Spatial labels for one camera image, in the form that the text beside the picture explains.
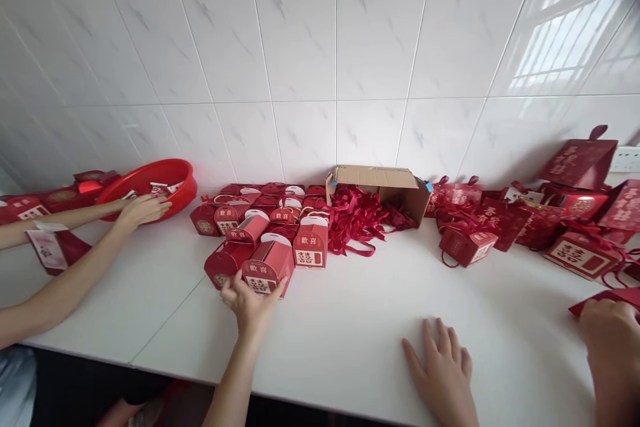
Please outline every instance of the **gift bag handle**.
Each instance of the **gift bag handle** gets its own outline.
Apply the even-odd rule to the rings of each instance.
[[[608,125],[598,125],[593,130],[591,130],[589,140],[598,140],[602,135],[604,135],[608,128]]]

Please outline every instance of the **tiled wall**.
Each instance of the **tiled wall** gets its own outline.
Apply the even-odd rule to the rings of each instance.
[[[0,185],[164,157],[202,187],[527,181],[594,125],[630,139],[639,57],[640,0],[0,0]]]

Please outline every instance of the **white table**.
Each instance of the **white table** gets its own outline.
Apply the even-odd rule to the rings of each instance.
[[[195,233],[192,208],[135,232],[76,312],[28,344],[218,383],[237,331],[203,272],[219,240]],[[97,222],[77,232],[94,242],[106,228]],[[417,345],[420,319],[442,316],[474,358],[482,425],[593,424],[585,349],[567,308],[602,285],[521,246],[449,269],[430,220],[387,239],[371,258],[330,256],[326,271],[295,271],[260,354],[256,393],[435,425],[413,390],[400,339]],[[0,306],[47,280],[30,246],[0,254]]]

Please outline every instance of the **electrical outlet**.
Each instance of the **electrical outlet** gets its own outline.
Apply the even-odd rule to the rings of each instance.
[[[640,172],[640,147],[618,147],[609,171],[611,173]]]

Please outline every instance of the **red plastic basin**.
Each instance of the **red plastic basin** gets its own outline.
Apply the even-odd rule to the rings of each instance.
[[[163,220],[173,217],[195,199],[198,184],[195,178],[193,178],[193,167],[191,167],[188,161],[182,159],[165,159],[144,165],[113,182],[103,190],[95,203],[108,203],[121,199],[131,190],[139,193],[148,192],[150,190],[149,182],[175,185],[182,181],[184,181],[184,183],[180,185],[178,190],[168,197],[173,205],[167,210],[167,213],[155,222],[149,222],[150,224],[155,224],[156,222],[162,222]],[[104,217],[103,220],[114,222],[118,218],[118,215],[119,213],[114,213],[113,215]]]

